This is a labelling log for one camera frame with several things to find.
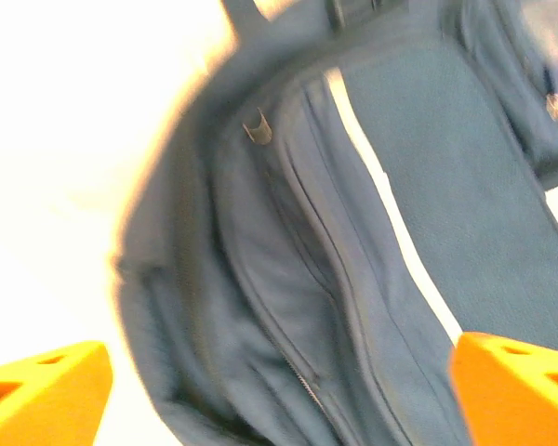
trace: shoulder strap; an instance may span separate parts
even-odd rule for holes
[[[357,25],[374,15],[380,0],[298,0],[325,4],[335,31]],[[254,0],[222,0],[241,41],[253,38],[268,23]]]

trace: orange plastic part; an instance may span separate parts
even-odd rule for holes
[[[558,351],[466,333],[451,373],[476,446],[558,446]]]
[[[0,446],[93,444],[112,381],[100,342],[0,366]]]

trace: orange object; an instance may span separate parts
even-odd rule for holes
[[[0,366],[0,446],[92,444],[112,381],[100,342]]]
[[[451,372],[476,446],[558,446],[558,351],[466,333]]]

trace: backpack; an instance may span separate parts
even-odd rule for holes
[[[117,302],[185,445],[471,444],[461,330],[558,349],[558,67],[521,2],[299,0],[180,118]]]

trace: zipper pull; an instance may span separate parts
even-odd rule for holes
[[[558,67],[546,67],[544,69],[544,79],[548,91],[546,110],[551,118],[558,122]]]

